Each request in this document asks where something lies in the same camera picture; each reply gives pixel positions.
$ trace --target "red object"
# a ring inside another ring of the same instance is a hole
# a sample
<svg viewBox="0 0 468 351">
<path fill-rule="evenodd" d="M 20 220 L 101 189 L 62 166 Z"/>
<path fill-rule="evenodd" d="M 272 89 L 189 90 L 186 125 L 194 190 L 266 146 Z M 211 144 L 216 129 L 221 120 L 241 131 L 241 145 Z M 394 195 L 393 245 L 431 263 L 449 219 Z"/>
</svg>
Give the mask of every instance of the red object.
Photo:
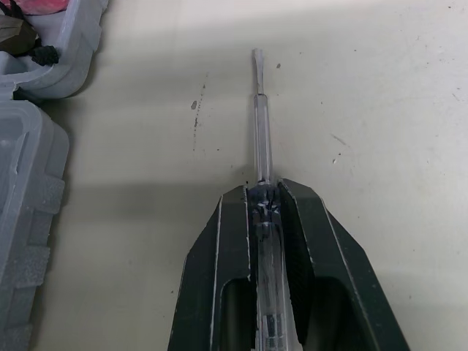
<svg viewBox="0 0 468 351">
<path fill-rule="evenodd" d="M 10 8 L 10 0 L 0 0 Z M 67 8 L 69 0 L 16 0 L 25 15 L 49 15 Z"/>
</svg>

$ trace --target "metal shaft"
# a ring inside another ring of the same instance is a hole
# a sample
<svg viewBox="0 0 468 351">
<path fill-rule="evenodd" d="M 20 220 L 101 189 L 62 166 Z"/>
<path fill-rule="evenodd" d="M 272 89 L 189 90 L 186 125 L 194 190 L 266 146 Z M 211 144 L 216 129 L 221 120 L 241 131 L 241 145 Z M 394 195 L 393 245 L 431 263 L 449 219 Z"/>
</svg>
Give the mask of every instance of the metal shaft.
<svg viewBox="0 0 468 351">
<path fill-rule="evenodd" d="M 254 50 L 255 66 L 257 68 L 257 93 L 254 97 L 255 109 L 255 162 L 257 165 L 257 181 L 271 183 L 272 161 L 270 141 L 270 121 L 268 118 L 268 98 L 263 93 L 263 53 Z"/>
</svg>

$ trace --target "scratch on surface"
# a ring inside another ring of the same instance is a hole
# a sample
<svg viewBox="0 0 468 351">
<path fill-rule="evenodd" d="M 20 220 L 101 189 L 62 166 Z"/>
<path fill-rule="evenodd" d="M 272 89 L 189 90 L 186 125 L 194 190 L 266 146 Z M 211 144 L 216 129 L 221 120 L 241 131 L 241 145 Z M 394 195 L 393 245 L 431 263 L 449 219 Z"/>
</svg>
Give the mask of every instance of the scratch on surface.
<svg viewBox="0 0 468 351">
<path fill-rule="evenodd" d="M 346 144 L 346 143 L 344 142 L 343 139 L 337 137 L 335 134 L 331 134 L 331 133 L 330 133 L 330 135 L 331 135 L 331 137 L 332 137 L 333 139 L 338 140 L 339 143 L 342 144 L 343 146 L 347 146 L 348 148 L 350 147 L 348 144 Z"/>
<path fill-rule="evenodd" d="M 202 107 L 202 101 L 203 101 L 203 95 L 205 94 L 205 89 L 206 89 L 206 81 L 208 79 L 208 73 L 205 75 L 205 82 L 203 83 L 202 91 L 200 93 L 200 100 L 198 100 L 198 108 L 197 108 L 197 115 L 195 116 L 195 124 L 193 126 L 193 151 L 197 148 L 197 126 L 198 126 L 198 116 L 200 115 L 200 109 Z"/>
</svg>

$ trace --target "white table surface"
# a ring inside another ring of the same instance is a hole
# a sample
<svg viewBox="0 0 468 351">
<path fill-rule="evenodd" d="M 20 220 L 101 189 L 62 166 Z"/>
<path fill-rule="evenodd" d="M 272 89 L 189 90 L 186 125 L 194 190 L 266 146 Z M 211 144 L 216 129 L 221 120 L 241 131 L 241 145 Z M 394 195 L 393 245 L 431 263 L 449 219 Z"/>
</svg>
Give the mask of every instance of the white table surface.
<svg viewBox="0 0 468 351">
<path fill-rule="evenodd" d="M 366 250 L 413 351 L 466 349 L 467 0 L 111 0 L 102 28 L 43 105 L 71 149 L 33 350 L 165 350 L 186 253 L 254 180 L 253 47 L 277 173 Z"/>
</svg>

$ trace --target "plastic storage case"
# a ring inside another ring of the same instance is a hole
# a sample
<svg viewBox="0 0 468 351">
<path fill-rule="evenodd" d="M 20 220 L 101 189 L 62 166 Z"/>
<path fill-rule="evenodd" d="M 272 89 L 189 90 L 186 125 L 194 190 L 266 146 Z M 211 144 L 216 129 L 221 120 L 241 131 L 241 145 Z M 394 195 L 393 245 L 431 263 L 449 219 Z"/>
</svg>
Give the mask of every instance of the plastic storage case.
<svg viewBox="0 0 468 351">
<path fill-rule="evenodd" d="M 64 12 L 29 16 L 59 63 L 41 67 L 0 52 L 0 351 L 27 351 L 36 287 L 49 258 L 48 233 L 60 209 L 69 141 L 65 131 L 29 101 L 76 92 L 88 74 L 107 0 L 70 0 Z"/>
</svg>

